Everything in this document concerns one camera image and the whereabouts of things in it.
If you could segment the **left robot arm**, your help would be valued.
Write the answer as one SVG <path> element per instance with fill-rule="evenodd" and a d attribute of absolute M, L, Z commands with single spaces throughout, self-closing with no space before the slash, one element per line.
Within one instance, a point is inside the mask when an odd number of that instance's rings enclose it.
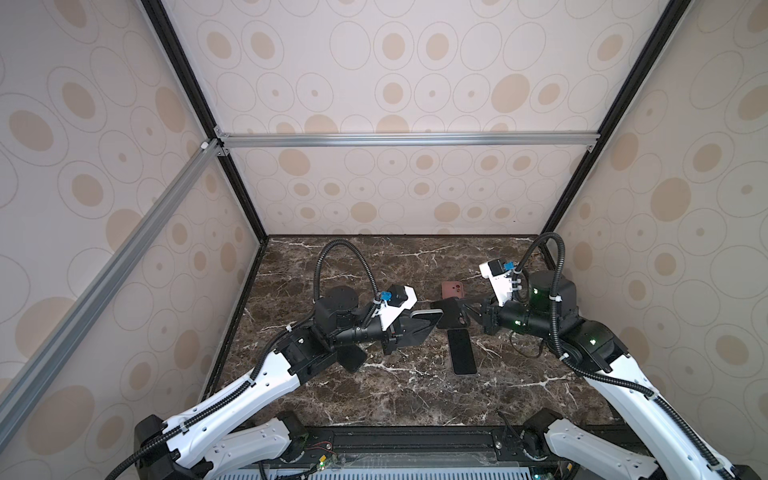
<path fill-rule="evenodd" d="M 241 424 L 334 364 L 358 371 L 367 359 L 364 343 L 378 342 L 387 354 L 421 344 L 433 323 L 418 319 L 416 302 L 410 286 L 393 285 L 364 307 L 353 289 L 332 288 L 306 319 L 267 344 L 248 373 L 180 414 L 142 420 L 135 452 L 109 478 L 133 467 L 142 479 L 214 479 L 261 460 L 298 458 L 308 434 L 293 413 L 247 430 Z"/>

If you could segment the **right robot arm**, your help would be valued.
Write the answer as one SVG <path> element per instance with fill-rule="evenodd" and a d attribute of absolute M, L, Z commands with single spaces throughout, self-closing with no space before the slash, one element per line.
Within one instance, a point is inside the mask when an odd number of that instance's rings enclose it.
<path fill-rule="evenodd" d="M 533 460 L 558 456 L 605 479 L 755 479 L 710 446 L 644 374 L 605 324 L 579 313 L 573 282 L 556 271 L 525 274 L 481 267 L 494 294 L 457 300 L 461 314 L 489 334 L 505 329 L 541 339 L 618 412 L 646 449 L 637 454 L 550 410 L 530 417 L 521 441 Z"/>

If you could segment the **black phone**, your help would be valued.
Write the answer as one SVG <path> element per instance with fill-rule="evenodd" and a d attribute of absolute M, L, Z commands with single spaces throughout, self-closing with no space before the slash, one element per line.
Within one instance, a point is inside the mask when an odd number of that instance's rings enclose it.
<path fill-rule="evenodd" d="M 422 345 L 442 319 L 443 314 L 441 309 L 427 309 L 412 311 L 406 316 L 401 316 L 397 347 Z"/>
<path fill-rule="evenodd" d="M 336 352 L 337 362 L 349 373 L 358 372 L 367 360 L 367 353 L 357 345 L 341 346 Z"/>

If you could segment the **black phone case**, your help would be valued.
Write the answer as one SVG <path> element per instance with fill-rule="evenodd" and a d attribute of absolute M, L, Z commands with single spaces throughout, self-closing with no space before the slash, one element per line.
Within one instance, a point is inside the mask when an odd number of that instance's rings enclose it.
<path fill-rule="evenodd" d="M 464 301 L 458 297 L 451 297 L 430 303 L 432 309 L 443 312 L 436 328 L 440 330 L 466 329 L 470 320 L 465 314 Z"/>

